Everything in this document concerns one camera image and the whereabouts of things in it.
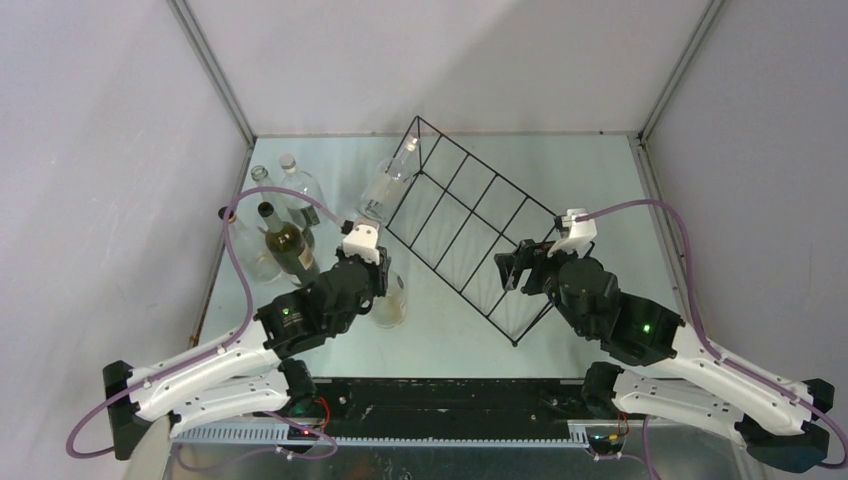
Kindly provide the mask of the dark green wine bottle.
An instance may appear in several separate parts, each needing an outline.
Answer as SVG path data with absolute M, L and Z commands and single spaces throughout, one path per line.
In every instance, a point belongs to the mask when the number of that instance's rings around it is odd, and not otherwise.
M 298 287 L 314 282 L 320 269 L 301 230 L 283 220 L 270 202 L 261 202 L 257 211 L 267 226 L 266 247 L 283 272 Z

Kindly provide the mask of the clear bottle cork stopper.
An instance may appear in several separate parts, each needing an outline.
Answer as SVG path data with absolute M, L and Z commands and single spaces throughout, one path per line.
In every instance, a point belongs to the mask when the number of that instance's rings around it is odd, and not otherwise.
M 389 271 L 387 290 L 383 297 L 375 299 L 370 317 L 380 328 L 390 329 L 400 325 L 406 318 L 407 290 L 402 277 L 394 270 Z

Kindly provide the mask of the short clear bottle white cap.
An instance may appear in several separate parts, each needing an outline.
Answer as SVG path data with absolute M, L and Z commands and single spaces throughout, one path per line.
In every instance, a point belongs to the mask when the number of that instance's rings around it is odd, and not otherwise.
M 284 173 L 281 181 L 282 188 L 296 191 L 323 206 L 327 205 L 318 181 L 310 173 L 299 168 L 292 154 L 282 155 L 279 158 L 279 165 Z M 283 202 L 292 219 L 302 229 L 312 229 L 321 225 L 320 210 L 309 201 L 300 197 L 285 195 Z

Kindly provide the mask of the clear bottle brown cork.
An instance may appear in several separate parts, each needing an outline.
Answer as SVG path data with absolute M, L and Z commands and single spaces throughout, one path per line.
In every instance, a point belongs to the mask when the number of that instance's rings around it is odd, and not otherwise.
M 218 210 L 218 217 L 227 221 L 231 244 L 245 275 L 258 284 L 279 280 L 283 270 L 268 251 L 261 231 L 246 225 L 233 211 L 226 214 L 226 207 Z

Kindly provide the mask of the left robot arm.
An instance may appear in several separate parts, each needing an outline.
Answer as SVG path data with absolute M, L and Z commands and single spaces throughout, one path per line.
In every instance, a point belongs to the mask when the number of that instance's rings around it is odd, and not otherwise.
M 156 364 L 134 368 L 115 361 L 103 369 L 113 453 L 130 458 L 152 424 L 163 418 L 170 437 L 212 422 L 255 412 L 304 416 L 316 389 L 298 354 L 349 330 L 385 295 L 391 258 L 374 248 L 376 262 L 337 251 L 337 263 L 311 284 L 260 307 L 243 330 Z

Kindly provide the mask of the clear bottle white frosted label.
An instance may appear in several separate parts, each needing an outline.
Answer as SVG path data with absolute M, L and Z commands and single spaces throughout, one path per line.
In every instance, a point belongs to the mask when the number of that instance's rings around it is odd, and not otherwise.
M 395 213 L 418 171 L 419 138 L 407 134 L 398 151 L 377 164 L 376 174 L 361 196 L 361 216 L 387 224 Z

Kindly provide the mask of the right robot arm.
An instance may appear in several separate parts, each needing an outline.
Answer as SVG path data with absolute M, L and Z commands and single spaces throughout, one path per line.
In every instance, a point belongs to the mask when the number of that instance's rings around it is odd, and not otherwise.
M 504 290 L 544 295 L 578 336 L 599 341 L 612 357 L 585 374 L 581 402 L 588 414 L 642 414 L 686 424 L 784 472 L 823 464 L 830 433 L 816 422 L 832 406 L 831 384 L 742 373 L 738 357 L 712 355 L 680 315 L 622 292 L 598 260 L 553 247 L 523 240 L 494 262 Z

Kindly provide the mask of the tall clear champagne label bottle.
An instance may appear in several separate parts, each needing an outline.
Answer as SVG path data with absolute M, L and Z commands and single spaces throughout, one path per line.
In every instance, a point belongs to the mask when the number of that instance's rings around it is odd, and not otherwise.
M 262 165 L 252 167 L 250 176 L 257 187 L 277 187 L 277 184 L 271 179 L 268 170 Z M 285 195 L 283 193 L 263 191 L 260 193 L 260 196 L 261 202 L 269 203 L 283 221 L 292 221 L 291 215 L 286 209 Z

